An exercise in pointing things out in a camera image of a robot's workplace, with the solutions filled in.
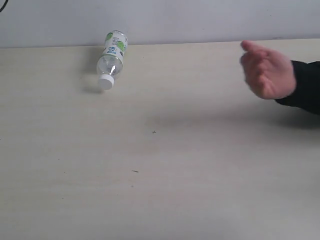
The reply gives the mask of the person's open bare hand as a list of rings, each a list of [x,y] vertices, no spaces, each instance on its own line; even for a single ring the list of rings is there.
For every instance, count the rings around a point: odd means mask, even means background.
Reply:
[[[283,99],[297,86],[291,60],[281,52],[253,41],[241,42],[240,58],[245,82],[250,90],[264,100]]]

